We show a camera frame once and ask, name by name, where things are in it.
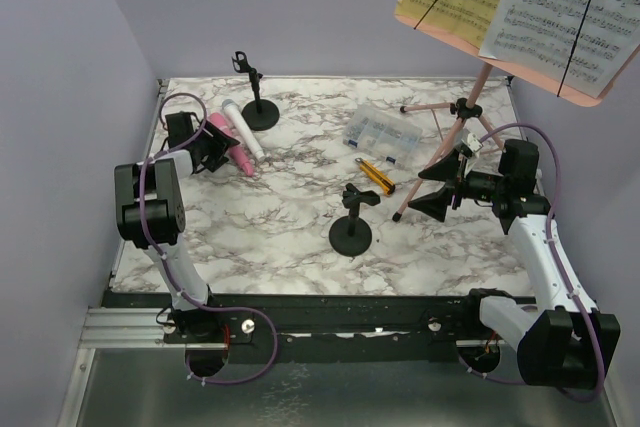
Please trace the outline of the black round-base mic stand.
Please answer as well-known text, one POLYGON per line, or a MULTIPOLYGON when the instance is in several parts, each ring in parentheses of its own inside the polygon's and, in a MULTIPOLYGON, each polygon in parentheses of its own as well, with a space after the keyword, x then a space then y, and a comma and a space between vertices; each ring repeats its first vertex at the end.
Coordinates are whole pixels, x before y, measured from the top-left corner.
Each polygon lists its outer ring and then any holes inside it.
POLYGON ((254 100, 247 103, 241 112, 245 122, 252 131, 271 129, 279 121, 280 111, 275 103, 261 97, 260 80, 263 75, 249 64, 245 52, 236 51, 231 60, 236 73, 248 75, 254 95, 254 100))

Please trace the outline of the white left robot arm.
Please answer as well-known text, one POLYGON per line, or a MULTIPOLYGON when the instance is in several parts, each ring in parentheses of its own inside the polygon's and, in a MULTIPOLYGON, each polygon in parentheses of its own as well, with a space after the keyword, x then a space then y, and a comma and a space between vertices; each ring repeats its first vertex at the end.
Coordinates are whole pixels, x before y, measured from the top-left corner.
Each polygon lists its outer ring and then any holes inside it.
POLYGON ((216 171, 228 162, 227 153, 240 144, 210 121, 201 132, 194 113, 165 117, 167 145, 174 151, 146 169, 140 163, 114 169, 116 224, 121 237, 142 250, 158 268, 171 294, 170 320, 185 336, 201 342, 214 340, 222 327, 220 315, 196 307, 178 295, 173 281, 200 304, 211 306, 214 297, 188 254, 183 232, 186 213, 179 180, 201 170, 216 171))

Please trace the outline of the white toy microphone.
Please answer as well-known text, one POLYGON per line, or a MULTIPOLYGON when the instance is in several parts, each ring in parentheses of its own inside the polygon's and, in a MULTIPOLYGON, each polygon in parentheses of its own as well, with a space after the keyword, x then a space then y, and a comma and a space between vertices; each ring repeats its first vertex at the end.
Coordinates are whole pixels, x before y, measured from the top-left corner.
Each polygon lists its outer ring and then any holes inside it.
POLYGON ((222 102, 222 110, 225 116, 231 121, 233 126, 235 127, 237 133, 240 135, 242 140, 244 141, 246 147, 252 153, 253 157, 258 163, 261 163, 265 158, 266 154, 251 131, 248 123, 245 121, 242 116, 239 106, 231 99, 225 99, 222 102))

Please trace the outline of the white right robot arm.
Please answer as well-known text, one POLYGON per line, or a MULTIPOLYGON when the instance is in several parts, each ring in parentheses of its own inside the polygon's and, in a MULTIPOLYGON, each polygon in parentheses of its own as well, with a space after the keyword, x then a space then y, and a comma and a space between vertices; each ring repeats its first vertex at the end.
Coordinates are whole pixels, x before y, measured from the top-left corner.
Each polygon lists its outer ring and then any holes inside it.
POLYGON ((422 180, 441 182, 409 207, 444 221, 465 199, 490 204, 503 233, 524 262, 537 312, 519 307, 509 294, 473 289, 460 326, 480 339, 494 331, 516 352, 522 380, 562 390, 597 390, 604 381, 620 337, 612 314, 602 313, 580 286, 563 250, 549 200, 535 193, 538 147, 528 141, 505 142, 498 171, 468 168, 481 144, 460 142, 443 159, 422 170, 422 180))

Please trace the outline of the pink toy microphone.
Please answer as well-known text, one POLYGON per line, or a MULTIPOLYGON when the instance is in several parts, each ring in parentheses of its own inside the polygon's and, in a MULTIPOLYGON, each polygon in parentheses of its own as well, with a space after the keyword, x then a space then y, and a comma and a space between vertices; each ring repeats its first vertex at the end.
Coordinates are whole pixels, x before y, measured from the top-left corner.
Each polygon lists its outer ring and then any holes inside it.
MULTIPOLYGON (((228 135, 235 139, 231 128, 229 127, 225 117, 220 113, 212 113, 209 115, 208 120, 220 131, 224 134, 228 135)), ((238 168, 248 177, 252 177, 254 175, 254 167, 249 157, 245 153, 245 150, 241 143, 231 147, 228 150, 228 154, 231 159, 235 162, 238 168)))

